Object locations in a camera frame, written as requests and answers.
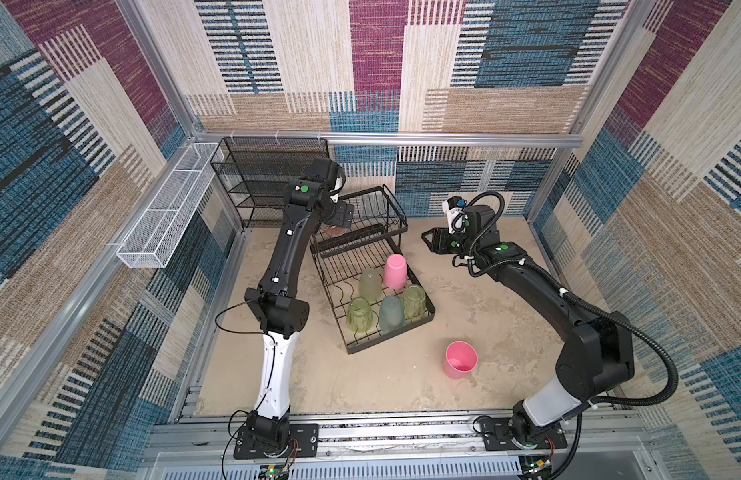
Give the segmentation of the pink cup edge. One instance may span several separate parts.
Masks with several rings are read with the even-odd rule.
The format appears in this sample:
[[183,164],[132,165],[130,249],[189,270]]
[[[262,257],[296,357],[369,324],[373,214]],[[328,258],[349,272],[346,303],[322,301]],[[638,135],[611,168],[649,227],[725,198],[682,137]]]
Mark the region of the pink cup edge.
[[390,255],[384,266],[384,286],[392,290],[403,290],[408,281],[408,264],[402,254]]

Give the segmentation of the bright green translucent cup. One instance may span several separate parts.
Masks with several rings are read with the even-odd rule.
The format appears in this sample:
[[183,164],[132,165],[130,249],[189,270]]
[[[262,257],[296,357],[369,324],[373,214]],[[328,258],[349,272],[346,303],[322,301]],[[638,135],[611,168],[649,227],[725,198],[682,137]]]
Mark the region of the bright green translucent cup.
[[427,294],[420,285],[412,284],[402,295],[405,319],[417,321],[427,314]]

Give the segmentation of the pale green translucent cup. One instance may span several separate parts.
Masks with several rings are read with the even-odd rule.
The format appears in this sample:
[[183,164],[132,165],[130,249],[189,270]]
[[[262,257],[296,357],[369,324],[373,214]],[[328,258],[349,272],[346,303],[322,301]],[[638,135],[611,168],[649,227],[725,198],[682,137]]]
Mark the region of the pale green translucent cup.
[[383,297],[383,282],[381,274],[376,269],[366,269],[358,278],[358,288],[360,288],[360,297],[375,303]]

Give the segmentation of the teal translucent cup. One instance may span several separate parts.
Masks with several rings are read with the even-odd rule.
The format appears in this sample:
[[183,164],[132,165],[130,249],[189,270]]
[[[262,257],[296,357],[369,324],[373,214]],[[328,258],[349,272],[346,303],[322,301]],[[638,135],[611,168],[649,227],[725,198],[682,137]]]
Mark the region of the teal translucent cup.
[[380,306],[380,330],[390,333],[400,328],[406,321],[405,308],[398,296],[385,297]]

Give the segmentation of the opaque pink cup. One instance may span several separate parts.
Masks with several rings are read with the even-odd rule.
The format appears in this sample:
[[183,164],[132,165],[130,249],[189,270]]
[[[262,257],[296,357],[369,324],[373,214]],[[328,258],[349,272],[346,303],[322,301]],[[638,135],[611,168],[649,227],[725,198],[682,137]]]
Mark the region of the opaque pink cup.
[[444,374],[451,379],[462,379],[477,367],[479,356],[468,342],[454,341],[448,345],[444,357]]

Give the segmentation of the translucent pink cup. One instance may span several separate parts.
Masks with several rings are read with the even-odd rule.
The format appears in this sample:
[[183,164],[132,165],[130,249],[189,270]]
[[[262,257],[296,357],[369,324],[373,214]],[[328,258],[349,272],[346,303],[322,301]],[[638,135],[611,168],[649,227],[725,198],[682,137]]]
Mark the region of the translucent pink cup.
[[343,236],[348,232],[348,229],[340,226],[323,225],[320,228],[320,233],[326,238],[337,238]]

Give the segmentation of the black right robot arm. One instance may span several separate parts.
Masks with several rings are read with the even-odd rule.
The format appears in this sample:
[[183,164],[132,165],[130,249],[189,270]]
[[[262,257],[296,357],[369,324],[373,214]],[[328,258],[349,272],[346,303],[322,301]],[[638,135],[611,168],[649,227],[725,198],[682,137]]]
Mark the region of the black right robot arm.
[[483,228],[495,216],[486,205],[471,206],[460,231],[434,227],[422,234],[430,251],[468,262],[473,275],[486,274],[524,299],[560,336],[563,348],[552,379],[513,408],[511,431],[520,448],[531,448],[559,426],[559,421],[590,407],[593,399],[635,374],[627,318],[616,323],[564,298],[567,290],[515,242],[504,242],[496,226]]

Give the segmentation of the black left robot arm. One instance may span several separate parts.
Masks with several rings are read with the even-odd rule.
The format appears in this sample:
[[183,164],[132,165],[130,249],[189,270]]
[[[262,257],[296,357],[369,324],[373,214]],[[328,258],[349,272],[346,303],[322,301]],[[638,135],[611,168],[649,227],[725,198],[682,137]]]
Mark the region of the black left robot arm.
[[338,194],[345,183],[346,174],[338,163],[318,158],[308,174],[286,186],[274,253],[258,286],[244,294],[264,333],[260,394],[246,418],[246,429],[276,449],[288,441],[294,350],[310,313],[308,302],[296,298],[300,268],[310,238],[322,224],[336,223],[342,216]]

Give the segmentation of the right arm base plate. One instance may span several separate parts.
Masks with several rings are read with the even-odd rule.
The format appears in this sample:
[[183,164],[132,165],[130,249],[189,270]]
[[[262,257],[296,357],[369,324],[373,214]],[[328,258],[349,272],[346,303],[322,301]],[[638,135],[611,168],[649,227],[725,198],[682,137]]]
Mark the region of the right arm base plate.
[[539,427],[520,417],[480,415],[473,420],[472,428],[487,451],[558,450],[569,446],[558,423]]

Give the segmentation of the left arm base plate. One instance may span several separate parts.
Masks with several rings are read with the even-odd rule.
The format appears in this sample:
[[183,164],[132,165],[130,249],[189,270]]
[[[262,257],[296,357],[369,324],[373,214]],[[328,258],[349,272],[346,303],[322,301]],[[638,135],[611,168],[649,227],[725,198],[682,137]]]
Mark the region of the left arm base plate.
[[236,460],[274,458],[285,460],[290,454],[296,458],[313,458],[318,454],[318,434],[320,426],[316,423],[296,423],[280,427],[244,426],[234,440]]

